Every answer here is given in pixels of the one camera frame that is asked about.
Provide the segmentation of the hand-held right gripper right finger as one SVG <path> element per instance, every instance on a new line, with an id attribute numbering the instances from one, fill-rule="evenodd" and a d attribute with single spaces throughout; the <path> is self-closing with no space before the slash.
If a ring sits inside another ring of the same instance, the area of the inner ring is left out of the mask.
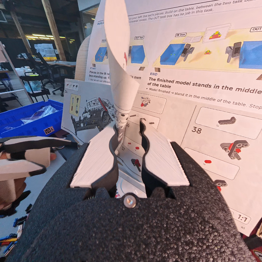
<path id="1" fill-rule="evenodd" d="M 140 133 L 145 150 L 142 158 L 143 183 L 149 186 L 146 180 L 152 183 L 152 178 L 155 178 L 164 186 L 189 186 L 171 140 L 143 118 L 140 119 Z"/>

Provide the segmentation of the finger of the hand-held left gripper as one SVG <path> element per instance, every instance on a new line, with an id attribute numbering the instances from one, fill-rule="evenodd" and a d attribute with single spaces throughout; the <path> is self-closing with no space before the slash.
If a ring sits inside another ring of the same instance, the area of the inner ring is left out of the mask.
<path id="1" fill-rule="evenodd" d="M 28 160 L 2 159 L 0 160 L 0 181 L 7 181 L 46 172 L 46 167 Z"/>
<path id="2" fill-rule="evenodd" d="M 16 153 L 30 149 L 41 149 L 70 145 L 66 139 L 42 136 L 15 136 L 2 138 L 0 150 L 7 153 Z"/>

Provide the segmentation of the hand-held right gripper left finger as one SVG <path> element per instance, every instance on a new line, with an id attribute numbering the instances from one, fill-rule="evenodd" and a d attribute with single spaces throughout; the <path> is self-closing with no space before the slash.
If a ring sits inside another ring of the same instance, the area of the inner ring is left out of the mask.
<path id="1" fill-rule="evenodd" d="M 118 181 L 115 125 L 108 125 L 89 141 L 70 187 L 113 187 Z"/>

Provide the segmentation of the toy instruction booklet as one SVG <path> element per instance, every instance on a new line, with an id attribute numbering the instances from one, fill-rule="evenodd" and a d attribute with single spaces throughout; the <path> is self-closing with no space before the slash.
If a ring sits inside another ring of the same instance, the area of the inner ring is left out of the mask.
<path id="1" fill-rule="evenodd" d="M 207 172 L 226 200 L 238 230 L 249 236 L 261 219 L 261 115 L 140 91 L 123 60 L 130 41 L 126 7 L 119 48 L 115 36 L 119 33 L 112 29 L 115 21 L 107 16 L 109 7 L 106 3 L 104 29 L 110 86 L 86 78 L 65 80 L 62 129 L 83 144 L 108 125 L 116 125 L 121 137 L 116 150 L 118 168 L 142 182 L 145 150 L 139 124 L 145 119 Z"/>

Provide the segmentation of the grey desk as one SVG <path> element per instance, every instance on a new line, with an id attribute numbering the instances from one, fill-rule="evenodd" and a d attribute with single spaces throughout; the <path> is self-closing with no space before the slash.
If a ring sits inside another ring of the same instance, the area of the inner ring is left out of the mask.
<path id="1" fill-rule="evenodd" d="M 25 209 L 28 205 L 34 204 L 43 187 L 54 175 L 57 169 L 65 162 L 64 158 L 59 153 L 59 150 L 54 149 L 54 152 L 57 157 L 50 162 L 50 166 L 44 174 L 26 178 L 26 188 L 24 189 L 24 192 L 30 190 L 31 193 L 27 198 L 20 202 L 20 205 L 16 208 L 17 212 L 15 214 L 0 219 L 0 232 L 7 232 L 8 224 L 11 224 L 15 217 L 21 217 L 25 214 Z"/>

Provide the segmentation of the blue plastic bin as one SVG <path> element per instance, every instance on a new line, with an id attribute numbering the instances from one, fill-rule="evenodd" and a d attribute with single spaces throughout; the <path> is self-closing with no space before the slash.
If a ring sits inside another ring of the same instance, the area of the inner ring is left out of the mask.
<path id="1" fill-rule="evenodd" d="M 0 114 L 0 137 L 50 136 L 61 130 L 63 103 L 48 100 Z"/>

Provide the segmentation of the clear plastic bag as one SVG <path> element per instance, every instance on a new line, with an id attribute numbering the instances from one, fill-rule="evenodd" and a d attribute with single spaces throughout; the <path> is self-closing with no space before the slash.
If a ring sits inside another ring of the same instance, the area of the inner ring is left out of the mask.
<path id="1" fill-rule="evenodd" d="M 20 127 L 20 126 L 23 126 L 25 124 L 31 123 L 31 122 L 36 121 L 38 119 L 41 119 L 41 118 L 48 116 L 50 114 L 53 114 L 55 112 L 58 112 L 58 110 L 55 109 L 54 107 L 52 107 L 51 105 L 48 105 L 48 106 L 42 107 L 41 109 L 39 109 L 37 112 L 35 112 L 30 117 L 23 117 L 20 120 L 14 122 L 14 123 L 10 123 L 7 126 L 1 127 L 1 130 L 3 129 L 4 131 L 2 131 L 2 132 L 5 132 L 5 131 L 8 131 L 8 130 L 14 129 L 16 127 Z"/>

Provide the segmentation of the pile of small toy pieces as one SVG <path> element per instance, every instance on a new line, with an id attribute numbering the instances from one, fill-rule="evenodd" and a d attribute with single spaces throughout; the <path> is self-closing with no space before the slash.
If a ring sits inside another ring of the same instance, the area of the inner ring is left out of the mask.
<path id="1" fill-rule="evenodd" d="M 15 217 L 14 221 L 11 224 L 8 224 L 7 232 L 1 232 L 1 261 L 4 261 L 17 245 L 17 242 L 24 230 L 25 223 L 28 219 L 32 206 L 32 204 L 29 204 L 28 207 L 25 209 L 25 214 L 23 216 Z"/>

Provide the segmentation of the dark background table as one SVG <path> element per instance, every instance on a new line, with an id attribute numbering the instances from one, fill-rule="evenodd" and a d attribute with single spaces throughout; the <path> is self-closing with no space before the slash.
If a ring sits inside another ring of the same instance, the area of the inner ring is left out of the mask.
<path id="1" fill-rule="evenodd" d="M 49 65 L 62 65 L 67 67 L 76 67 L 76 62 L 68 62 L 68 61 L 47 61 L 46 62 Z"/>

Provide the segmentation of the white book stand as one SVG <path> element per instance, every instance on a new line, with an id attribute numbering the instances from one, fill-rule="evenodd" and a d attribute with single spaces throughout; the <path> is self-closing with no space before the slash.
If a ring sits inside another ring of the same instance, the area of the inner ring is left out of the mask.
<path id="1" fill-rule="evenodd" d="M 89 35 L 82 42 L 76 59 L 76 71 L 75 71 L 75 79 L 76 80 L 84 80 L 84 75 L 86 73 L 87 68 L 87 56 L 88 56 L 88 48 L 90 43 Z M 133 179 L 131 176 L 127 175 L 121 169 L 119 170 L 119 179 L 117 182 L 117 191 L 115 198 L 121 198 L 126 193 L 134 193 L 138 197 L 146 198 L 145 187 L 142 185 L 142 182 L 139 182 Z"/>

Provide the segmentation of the printed instruction sheet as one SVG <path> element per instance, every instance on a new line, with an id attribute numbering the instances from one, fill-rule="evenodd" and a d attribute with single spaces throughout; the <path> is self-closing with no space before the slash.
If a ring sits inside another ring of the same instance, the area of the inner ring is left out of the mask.
<path id="1" fill-rule="evenodd" d="M 110 86 L 105 4 L 126 72 L 140 91 L 261 115 L 261 1 L 100 1 L 86 81 Z"/>

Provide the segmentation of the toy truck box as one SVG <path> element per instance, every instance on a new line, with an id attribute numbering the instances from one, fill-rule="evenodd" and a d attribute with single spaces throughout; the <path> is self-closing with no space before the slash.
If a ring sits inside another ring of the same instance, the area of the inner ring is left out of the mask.
<path id="1" fill-rule="evenodd" d="M 258 261 L 262 261 L 262 219 L 255 226 L 250 236 L 246 236 L 241 233 L 241 237 L 245 241 L 248 249 L 251 251 L 254 258 Z"/>

